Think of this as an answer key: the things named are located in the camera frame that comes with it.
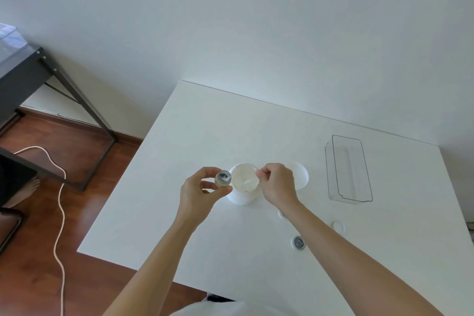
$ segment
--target black metal table frame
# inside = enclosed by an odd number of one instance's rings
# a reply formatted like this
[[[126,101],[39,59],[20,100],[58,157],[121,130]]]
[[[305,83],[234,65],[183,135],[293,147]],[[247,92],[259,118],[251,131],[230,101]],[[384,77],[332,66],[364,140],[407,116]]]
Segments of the black metal table frame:
[[[105,125],[105,123],[103,122],[101,117],[98,115],[98,113],[92,108],[90,103],[87,102],[86,98],[83,95],[81,95],[79,88],[77,88],[76,85],[74,85],[74,82],[67,76],[67,74],[63,70],[61,70],[61,67],[59,66],[59,64],[55,62],[54,59],[50,55],[48,55],[43,48],[38,48],[36,50],[36,53],[28,57],[28,59],[25,62],[39,63],[52,76],[55,76],[59,80],[59,82],[62,84],[62,86],[64,86],[66,90],[69,93],[71,93],[74,99],[71,98],[69,95],[63,93],[62,91],[54,88],[53,86],[47,83],[45,84],[51,87],[52,89],[56,90],[57,92],[63,94],[65,97],[68,97],[74,102],[80,104],[89,113],[89,115],[91,115],[92,118],[99,124],[99,126],[110,136],[111,141],[110,141],[110,144],[105,149],[105,151],[100,156],[99,160],[96,162],[96,164],[93,166],[93,168],[89,171],[89,173],[86,175],[84,180],[81,182],[73,182],[73,181],[64,179],[63,177],[53,173],[52,171],[42,168],[41,166],[31,161],[28,161],[25,158],[22,158],[18,155],[15,155],[11,151],[5,150],[2,147],[0,147],[0,155],[3,155],[13,161],[16,161],[24,166],[27,166],[43,175],[49,176],[62,183],[68,184],[80,191],[84,191],[88,183],[91,181],[94,173],[97,171],[100,163],[102,162],[102,160],[104,160],[105,156],[110,151],[112,146],[118,141],[118,138],[115,135],[115,133],[111,129],[109,129],[109,127]]]

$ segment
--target right hand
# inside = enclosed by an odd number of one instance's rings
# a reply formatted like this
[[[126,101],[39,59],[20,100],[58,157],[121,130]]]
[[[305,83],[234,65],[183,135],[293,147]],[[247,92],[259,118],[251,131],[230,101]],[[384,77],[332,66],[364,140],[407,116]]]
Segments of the right hand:
[[[287,206],[299,203],[296,196],[293,172],[283,164],[266,164],[256,172],[259,186],[265,199],[280,211]]]

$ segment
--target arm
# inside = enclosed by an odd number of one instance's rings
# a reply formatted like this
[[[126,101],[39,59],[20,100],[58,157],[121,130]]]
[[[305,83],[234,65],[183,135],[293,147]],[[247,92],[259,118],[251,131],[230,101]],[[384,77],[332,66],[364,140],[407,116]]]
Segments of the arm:
[[[175,221],[104,316],[155,316],[160,313],[189,238],[217,200],[232,191],[230,186],[218,188],[212,182],[201,181],[214,178],[220,171],[202,168],[186,179],[181,187]]]
[[[299,202],[282,164],[257,171],[265,198],[298,230],[356,316],[442,316],[404,281],[323,223]]]

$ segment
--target power cord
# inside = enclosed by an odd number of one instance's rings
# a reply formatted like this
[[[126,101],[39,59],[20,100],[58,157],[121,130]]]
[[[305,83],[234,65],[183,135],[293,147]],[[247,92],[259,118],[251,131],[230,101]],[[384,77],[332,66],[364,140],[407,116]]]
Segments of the power cord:
[[[64,174],[64,179],[66,179],[66,170],[64,170],[62,167],[60,167],[59,165],[57,165],[52,159],[51,159],[51,156],[49,155],[49,152],[42,148],[41,146],[29,146],[27,148],[24,148],[24,149],[21,149],[20,151],[17,151],[17,152],[14,152],[14,154],[20,154],[21,152],[23,151],[26,151],[26,150],[30,150],[30,149],[41,149],[43,150],[46,155],[48,156],[48,159],[49,161],[54,165],[56,166],[58,169],[60,169],[63,174]],[[62,284],[61,284],[61,316],[64,316],[64,285],[66,283],[66,271],[64,270],[64,265],[62,264],[61,260],[59,259],[57,253],[56,253],[56,248],[57,248],[57,245],[58,245],[58,241],[59,241],[59,238],[61,237],[61,234],[62,234],[62,230],[64,229],[64,223],[66,222],[66,214],[64,213],[64,209],[62,208],[62,205],[61,205],[61,192],[62,192],[62,188],[64,187],[64,183],[62,183],[61,187],[59,188],[59,193],[58,193],[58,206],[59,206],[59,209],[61,210],[61,213],[62,213],[62,223],[61,223],[61,228],[59,229],[59,233],[58,233],[58,236],[56,237],[56,242],[55,242],[55,246],[53,247],[53,255],[55,256],[55,259],[57,261],[57,263],[59,264],[59,266],[61,267],[61,272],[62,272]]]

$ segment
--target wooden floor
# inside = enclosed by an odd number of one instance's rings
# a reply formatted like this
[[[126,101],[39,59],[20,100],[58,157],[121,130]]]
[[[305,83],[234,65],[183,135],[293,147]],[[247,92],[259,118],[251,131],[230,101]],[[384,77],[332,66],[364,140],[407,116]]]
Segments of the wooden floor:
[[[0,146],[17,151],[45,147],[68,177],[80,180],[106,143],[97,133],[25,116],[0,138]],[[85,192],[65,186],[66,224],[58,256],[66,269],[65,315],[101,315],[135,271],[76,252],[138,146],[115,144]],[[0,255],[0,316],[59,315],[61,270],[53,245],[61,226],[57,205],[60,183],[43,178],[39,189],[17,209],[27,220]],[[201,301],[205,292],[173,283],[161,315]]]

